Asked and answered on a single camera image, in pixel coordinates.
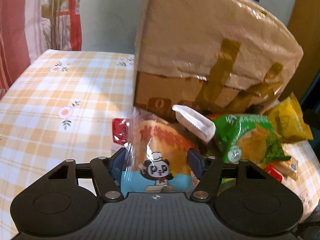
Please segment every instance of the transparent plastic packaging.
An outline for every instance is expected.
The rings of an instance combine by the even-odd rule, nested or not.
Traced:
[[[135,108],[130,119],[121,191],[188,192],[193,189],[187,151],[196,148],[180,124]]]

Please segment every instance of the panda cartoon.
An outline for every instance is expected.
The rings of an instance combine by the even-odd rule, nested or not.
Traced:
[[[153,160],[146,160],[143,163],[146,169],[142,169],[140,174],[146,179],[154,180],[155,185],[168,185],[168,180],[173,179],[169,169],[169,161],[162,160],[160,152],[153,152],[151,155]]]

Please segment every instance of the yellow snack bag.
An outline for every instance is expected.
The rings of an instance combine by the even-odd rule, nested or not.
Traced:
[[[304,123],[302,110],[293,93],[265,115],[282,143],[296,143],[313,140],[310,127]]]

